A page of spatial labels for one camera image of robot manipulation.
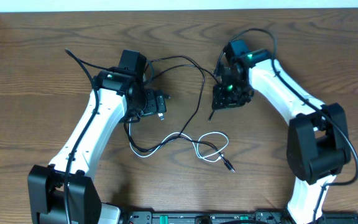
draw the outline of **wooden table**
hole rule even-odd
[[[88,102],[90,84],[64,48],[106,67],[132,49],[149,59],[187,55],[212,70],[226,41],[250,27],[277,35],[277,57],[304,89],[327,104],[342,105],[358,152],[358,9],[0,14],[0,223],[30,222],[27,174],[34,164],[46,166],[62,148]],[[244,38],[253,49],[272,48],[263,34]],[[159,62],[155,68],[181,63]],[[218,111],[208,122],[213,84],[207,77],[200,111],[185,133],[193,138],[227,133],[226,157],[237,172],[197,159],[186,141],[140,159],[119,125],[96,174],[102,201],[156,211],[285,207],[295,178],[285,154],[287,125],[259,93],[250,104]],[[178,131],[195,110],[200,85],[194,68],[156,80],[154,87],[172,96],[168,112],[164,121],[153,116],[134,125],[135,140],[152,146]],[[219,137],[206,139],[223,143]],[[353,175],[352,161],[337,180]],[[331,188],[324,210],[358,212],[358,182]]]

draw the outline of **white wall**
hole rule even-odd
[[[0,12],[358,7],[358,0],[0,0]]]

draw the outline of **black metal base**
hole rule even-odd
[[[255,220],[271,224],[292,224],[285,212],[258,210],[249,213],[152,213],[129,212],[122,224],[218,224],[235,220]],[[356,213],[325,213],[319,224],[358,224]]]

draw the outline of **robotic arm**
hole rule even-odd
[[[290,219],[287,223],[310,223],[313,221],[314,207],[317,204],[321,186],[333,182],[341,172],[342,166],[351,159],[349,148],[338,133],[324,122],[314,110],[304,105],[271,69],[270,53],[266,50],[251,52],[245,42],[235,40],[225,51],[230,67],[223,64],[218,75],[222,83],[214,86],[213,110],[233,108],[249,103],[254,90],[261,92],[273,104],[289,125],[287,160],[296,175],[293,196],[288,203],[287,212]],[[138,52],[125,50],[118,67],[103,70],[94,77],[98,89],[99,110],[76,149],[70,169],[70,191],[68,201],[73,222],[77,223],[225,223],[241,217],[242,222],[255,214],[215,215],[174,215],[141,212],[137,215],[123,214],[113,205],[101,203],[93,185],[94,175],[101,154],[115,126],[128,122],[130,118],[166,112],[165,101],[161,91],[146,90],[143,85],[143,72],[146,58]],[[309,95],[294,82],[281,68],[276,67],[281,76],[298,93],[302,94],[331,119],[340,125],[347,135],[346,118],[338,104],[326,106],[322,101]],[[66,223],[63,192],[58,190],[64,179],[68,154],[73,149],[87,120],[93,110],[95,99],[93,93],[85,112],[73,134],[61,151],[50,161],[48,167],[33,166],[28,176],[30,207],[33,223]],[[314,132],[325,131],[326,135],[316,139]],[[326,191],[316,211],[316,218],[322,216],[321,206]],[[272,217],[280,218],[281,213],[271,213],[260,221],[274,223]],[[341,217],[340,223],[353,223],[357,216]]]

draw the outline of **wooden tabletop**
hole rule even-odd
[[[358,152],[358,9],[247,11],[64,12],[0,14],[0,223],[29,223],[27,175],[46,166],[63,147],[84,112],[91,91],[81,68],[65,54],[116,66],[124,49],[149,59],[187,55],[213,70],[223,45],[237,32],[263,27],[278,37],[278,59],[306,91],[347,115]],[[244,39],[253,49],[272,49],[263,34]],[[155,63],[156,71],[186,63]],[[93,75],[98,71],[90,69]],[[224,150],[236,173],[199,160],[193,146],[175,141],[147,159],[136,157],[122,125],[114,130],[96,174],[103,202],[156,211],[248,211],[284,208],[295,176],[286,158],[287,125],[259,93],[242,108],[218,111],[211,122],[211,77],[198,114],[185,130],[193,138],[223,131]],[[179,131],[196,108],[201,75],[178,68],[155,81],[172,96],[165,120],[133,125],[141,146]],[[222,137],[208,137],[217,146]],[[353,160],[337,178],[354,175]],[[332,187],[325,211],[357,211],[358,181]]]

